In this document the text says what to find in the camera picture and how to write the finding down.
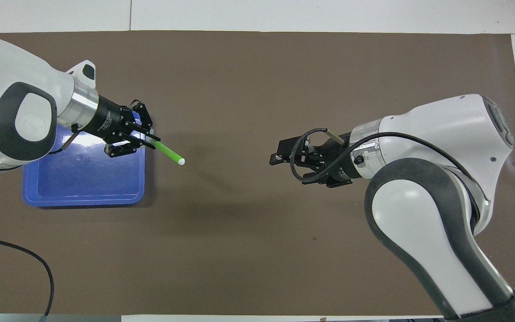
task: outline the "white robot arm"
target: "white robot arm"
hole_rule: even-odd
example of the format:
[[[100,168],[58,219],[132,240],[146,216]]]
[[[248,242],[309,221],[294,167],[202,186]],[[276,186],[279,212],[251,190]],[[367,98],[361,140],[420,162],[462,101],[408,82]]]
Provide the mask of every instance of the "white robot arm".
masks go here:
[[[139,114],[141,124],[135,122]],[[102,138],[109,157],[155,148],[152,120],[142,102],[119,106],[95,89],[90,61],[60,72],[41,58],[0,40],[0,173],[49,153],[57,124]],[[132,132],[145,134],[141,140]]]
[[[320,146],[308,135],[325,132]],[[413,108],[336,136],[325,128],[282,140],[270,165],[288,162],[302,183],[370,179],[367,221],[419,278],[447,320],[515,321],[515,291],[473,235],[492,216],[496,182],[514,139],[500,109],[468,94]],[[295,165],[313,170],[301,177]]]

